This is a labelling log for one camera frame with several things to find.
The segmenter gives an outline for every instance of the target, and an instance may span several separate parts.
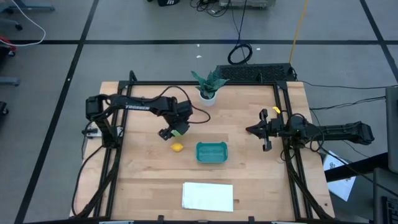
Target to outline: gray floor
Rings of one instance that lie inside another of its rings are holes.
[[[54,12],[28,13],[47,31],[48,40],[78,40],[88,17],[92,0],[53,0]],[[249,10],[243,25],[243,39],[291,40],[304,0],[278,0],[265,11]],[[398,17],[394,0],[367,0],[386,40],[398,40]],[[237,21],[241,10],[235,9]],[[20,14],[13,18],[24,26],[0,26],[0,35],[10,39],[39,39],[40,31]],[[88,40],[198,40],[235,39],[231,11],[220,18],[196,12],[188,1],[160,8],[144,0],[99,1]],[[301,40],[376,40],[376,36],[357,0],[309,0],[299,39]],[[289,61],[291,45],[252,45],[249,63]],[[38,45],[19,48],[1,70],[3,76],[22,79],[19,87],[0,86],[0,100],[9,103],[10,114],[0,131],[0,217],[12,223],[46,135],[62,85],[77,45]],[[192,80],[191,70],[206,73],[216,65],[228,64],[233,45],[85,45],[83,47],[65,105],[58,122],[39,183],[25,222],[54,220],[69,215],[73,186],[81,164],[80,131],[86,124],[84,100],[98,93],[103,81],[126,79],[134,70],[139,80]],[[398,60],[398,46],[389,50]],[[293,66],[298,78],[326,85],[380,86],[396,82],[379,45],[298,45]],[[341,90],[306,86],[311,107],[354,102],[383,95],[381,90]],[[386,115],[383,101],[349,108],[317,112],[321,124],[361,120],[370,124],[375,142],[355,146],[367,156],[386,152]],[[325,144],[339,156],[357,161],[363,156],[339,142]],[[358,179],[355,197],[361,198]],[[333,197],[337,215],[347,215],[344,203]]]

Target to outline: green plant leaves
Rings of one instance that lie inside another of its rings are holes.
[[[216,80],[216,81],[213,83],[213,89],[217,91],[217,90],[218,90],[219,88],[221,88],[227,81],[228,81],[228,80],[225,80],[225,79]]]
[[[217,67],[214,72],[210,71],[207,79],[200,77],[196,72],[191,71],[192,76],[199,81],[199,86],[196,88],[209,99],[213,98],[215,92],[221,88],[228,80],[220,78],[220,68]]]
[[[196,72],[191,71],[191,73],[192,73],[192,76],[193,76],[196,80],[199,81],[199,85],[200,85],[200,86],[202,86],[202,85],[206,82],[206,80],[205,80],[204,78],[200,77]]]
[[[208,97],[209,99],[212,99],[215,95],[215,92],[204,91],[203,94],[204,94],[204,96]]]

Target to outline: black keyboard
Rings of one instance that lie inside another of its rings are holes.
[[[383,223],[398,224],[398,200],[389,197],[381,197],[383,204]]]

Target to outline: white cable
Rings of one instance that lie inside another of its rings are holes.
[[[27,16],[25,15],[25,13],[22,12],[22,9],[20,9],[20,7],[18,6],[18,4],[17,4],[16,2],[14,2],[14,0],[11,0],[11,1],[12,1],[12,3],[14,3],[14,5],[19,9],[19,11],[22,13],[22,15],[25,16],[26,19],[28,19],[29,21],[31,21],[33,24],[35,24],[38,28],[40,28],[40,29],[43,31],[43,37],[42,37],[42,39],[41,39],[40,41],[38,41],[38,42],[36,42],[36,43],[29,43],[29,44],[9,44],[9,43],[6,43],[6,42],[4,42],[4,41],[2,41],[2,40],[0,40],[0,42],[6,44],[6,45],[8,45],[8,46],[14,46],[14,47],[25,47],[25,46],[30,46],[30,45],[36,45],[36,44],[39,44],[39,43],[43,42],[43,40],[44,40],[44,38],[45,38],[45,35],[46,35],[45,30],[44,30],[41,26],[37,25],[37,23],[35,23],[32,19],[29,19],[29,17],[27,17]]]

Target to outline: white paper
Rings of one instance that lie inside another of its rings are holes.
[[[333,152],[329,151],[330,154],[338,157]],[[335,167],[342,166],[343,163],[334,158],[331,155],[327,155],[325,160],[323,161],[323,170],[326,171],[328,169],[332,169]],[[336,180],[333,182],[328,183],[329,190],[337,195],[339,198],[343,199],[344,201],[348,201],[349,194],[351,193],[351,189],[353,188],[355,182],[355,177],[351,177],[344,180]]]
[[[234,211],[233,186],[186,182],[182,187],[182,207],[218,212]]]

